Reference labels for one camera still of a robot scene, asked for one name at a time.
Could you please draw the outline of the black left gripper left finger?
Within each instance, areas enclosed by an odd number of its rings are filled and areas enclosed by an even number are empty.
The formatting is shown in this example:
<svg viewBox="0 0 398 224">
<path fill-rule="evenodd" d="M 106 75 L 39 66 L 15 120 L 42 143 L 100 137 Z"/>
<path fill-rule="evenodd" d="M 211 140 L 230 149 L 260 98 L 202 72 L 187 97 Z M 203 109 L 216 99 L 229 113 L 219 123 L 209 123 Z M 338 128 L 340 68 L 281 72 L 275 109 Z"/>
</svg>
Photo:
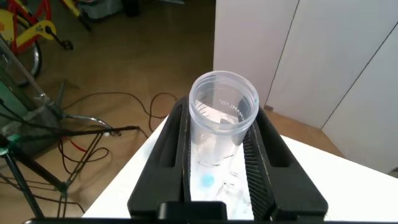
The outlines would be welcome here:
<svg viewBox="0 0 398 224">
<path fill-rule="evenodd" d="M 190 155 L 190 114 L 185 96 L 174 104 L 127 201 L 131 218 L 227 219 L 225 203 L 192 201 Z"/>
</svg>

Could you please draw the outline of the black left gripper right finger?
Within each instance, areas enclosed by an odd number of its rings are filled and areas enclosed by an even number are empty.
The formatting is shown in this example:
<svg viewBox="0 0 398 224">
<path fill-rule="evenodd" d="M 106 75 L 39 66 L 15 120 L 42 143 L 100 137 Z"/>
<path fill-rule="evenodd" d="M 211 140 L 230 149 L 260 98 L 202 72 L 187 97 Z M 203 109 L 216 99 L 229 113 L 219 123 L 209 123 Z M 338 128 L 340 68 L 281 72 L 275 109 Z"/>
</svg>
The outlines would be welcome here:
<svg viewBox="0 0 398 224">
<path fill-rule="evenodd" d="M 244 141 L 244 163 L 255 221 L 320 221 L 328 203 L 259 110 Z"/>
</svg>

